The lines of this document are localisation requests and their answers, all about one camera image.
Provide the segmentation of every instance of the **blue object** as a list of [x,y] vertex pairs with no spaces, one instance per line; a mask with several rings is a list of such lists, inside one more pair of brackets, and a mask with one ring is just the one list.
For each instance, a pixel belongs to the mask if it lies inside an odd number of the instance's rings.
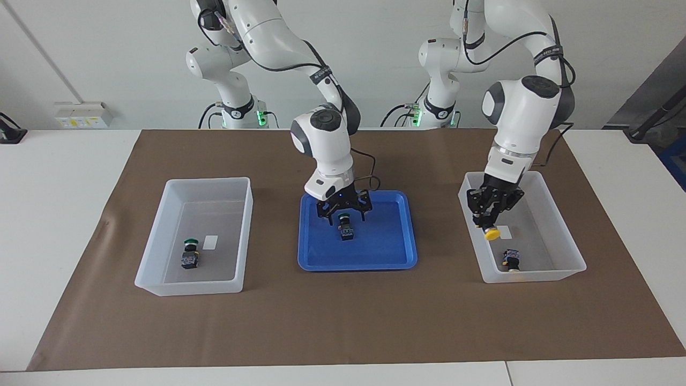
[[672,173],[681,188],[686,191],[686,135],[677,139],[658,158],[665,165],[665,168]]
[[397,190],[369,192],[373,209],[366,221],[355,210],[347,212],[355,238],[341,240],[337,216],[333,226],[317,217],[317,200],[300,200],[298,264],[306,271],[391,271],[417,264],[417,248],[407,196]]

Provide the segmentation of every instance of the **white sticker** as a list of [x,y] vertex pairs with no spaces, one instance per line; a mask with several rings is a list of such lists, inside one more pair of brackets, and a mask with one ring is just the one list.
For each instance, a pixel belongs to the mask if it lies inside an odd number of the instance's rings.
[[205,251],[212,251],[217,247],[217,239],[219,236],[205,236],[205,242],[202,243],[202,249]]
[[512,239],[512,233],[510,233],[510,227],[506,227],[504,225],[498,226],[498,230],[500,231],[500,238],[503,240],[511,240]]

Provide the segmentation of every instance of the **white table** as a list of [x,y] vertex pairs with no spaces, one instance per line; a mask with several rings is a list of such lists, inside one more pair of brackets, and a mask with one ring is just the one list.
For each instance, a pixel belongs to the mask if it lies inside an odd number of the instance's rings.
[[[32,131],[0,147],[0,385],[683,385],[686,358],[22,373],[90,240],[139,131]],[[686,194],[620,132],[567,142],[682,343]]]

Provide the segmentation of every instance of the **electrical outlet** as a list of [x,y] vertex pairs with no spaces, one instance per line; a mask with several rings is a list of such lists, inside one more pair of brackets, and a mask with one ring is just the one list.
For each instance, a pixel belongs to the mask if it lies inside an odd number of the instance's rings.
[[88,110],[83,113],[88,125],[92,128],[109,128],[112,114],[107,110]]
[[109,128],[112,114],[101,102],[81,104],[55,103],[59,111],[55,119],[62,128]]
[[62,109],[55,114],[55,119],[62,128],[78,128],[78,124],[71,118],[73,109]]

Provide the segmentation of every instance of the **plastic tray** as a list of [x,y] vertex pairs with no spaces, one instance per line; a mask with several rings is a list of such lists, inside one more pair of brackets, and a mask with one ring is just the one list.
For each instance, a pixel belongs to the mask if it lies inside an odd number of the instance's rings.
[[[586,269],[586,262],[539,172],[524,173],[519,183],[524,197],[512,210],[498,217],[496,225],[512,238],[487,241],[484,232],[474,226],[466,201],[466,191],[478,189],[483,180],[484,173],[467,173],[460,190],[460,203],[486,283],[547,282]],[[521,253],[520,272],[508,272],[502,265],[506,249]]]
[[417,263],[417,248],[407,197],[396,190],[370,192],[374,209],[362,221],[355,210],[348,212],[355,238],[343,241],[338,220],[329,225],[317,217],[317,200],[300,200],[298,264],[306,271],[391,271],[410,269]]
[[[240,292],[251,216],[252,192],[246,177],[169,180],[136,286],[158,296]],[[188,238],[200,241],[200,261],[194,269],[181,267]]]

